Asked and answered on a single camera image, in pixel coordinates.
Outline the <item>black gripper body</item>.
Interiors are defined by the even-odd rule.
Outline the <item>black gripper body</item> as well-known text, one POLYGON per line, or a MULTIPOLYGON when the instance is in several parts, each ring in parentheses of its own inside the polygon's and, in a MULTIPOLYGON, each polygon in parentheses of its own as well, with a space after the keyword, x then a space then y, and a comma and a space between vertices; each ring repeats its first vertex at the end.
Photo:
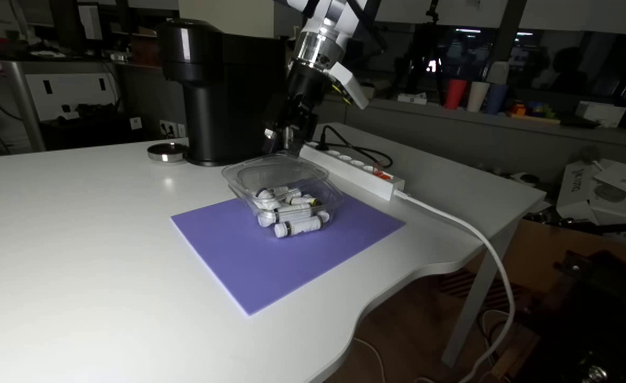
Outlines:
POLYGON ((279 113, 274 122, 261 130, 264 152, 297 154, 300 147, 313 138, 317 126, 314 109, 324 103, 328 89, 330 79, 324 73, 293 62, 285 79, 279 113))

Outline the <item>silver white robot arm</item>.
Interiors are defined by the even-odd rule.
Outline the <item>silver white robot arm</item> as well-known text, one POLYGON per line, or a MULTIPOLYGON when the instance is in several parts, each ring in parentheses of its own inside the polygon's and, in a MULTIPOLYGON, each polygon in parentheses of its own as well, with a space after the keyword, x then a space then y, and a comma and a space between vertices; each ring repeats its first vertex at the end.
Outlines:
POLYGON ((264 152, 291 152, 313 138, 314 109, 330 88, 338 88, 357 109, 367 97, 352 73, 343 64, 349 39, 359 26, 371 27, 367 0, 287 0, 303 18, 293 57, 287 66, 285 92, 276 120, 264 127, 264 152))

